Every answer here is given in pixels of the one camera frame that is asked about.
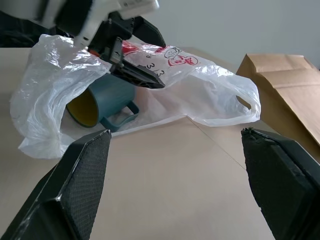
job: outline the table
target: table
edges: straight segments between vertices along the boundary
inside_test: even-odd
[[[0,236],[58,162],[18,150],[9,100],[28,53],[0,48]],[[270,130],[261,121],[210,128],[183,118],[114,137],[91,239],[274,239],[245,170],[240,130],[248,126]]]

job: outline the cardboard sheet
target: cardboard sheet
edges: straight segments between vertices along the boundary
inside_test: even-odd
[[[257,85],[261,119],[320,163],[320,71],[301,55],[247,54],[237,74]]]

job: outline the white plastic bag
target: white plastic bag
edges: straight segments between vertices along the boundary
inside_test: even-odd
[[[110,67],[70,38],[42,35],[10,101],[13,124],[25,137],[19,149],[33,158],[62,157],[74,141],[60,132],[67,103]]]
[[[154,71],[166,87],[137,88],[134,101],[140,114],[113,136],[185,116],[210,127],[254,122],[260,117],[258,89],[248,78],[173,46],[124,41],[123,52],[127,61]],[[73,140],[103,129],[101,125],[81,127],[64,110],[109,69],[109,64],[85,49],[73,47],[69,38],[42,36],[31,50],[21,85],[11,99],[14,125],[25,137],[19,149],[34,158],[60,158]],[[239,103],[237,96],[251,109]]]

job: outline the teal mug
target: teal mug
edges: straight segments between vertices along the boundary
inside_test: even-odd
[[[92,128],[101,123],[111,132],[116,132],[124,124],[134,120],[139,108],[133,102],[135,86],[111,74],[106,74],[94,81],[80,96],[66,106],[71,116],[82,126]],[[128,107],[133,115],[120,123],[108,118]]]

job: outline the mug handle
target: mug handle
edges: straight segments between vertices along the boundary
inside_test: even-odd
[[[110,131],[114,133],[118,131],[118,129],[121,128],[124,124],[134,120],[139,114],[138,106],[133,101],[130,101],[127,107],[131,110],[131,112],[133,112],[133,115],[128,116],[119,124],[114,124],[110,122],[107,117],[103,117],[100,122],[102,126],[104,126],[106,129],[110,129]]]

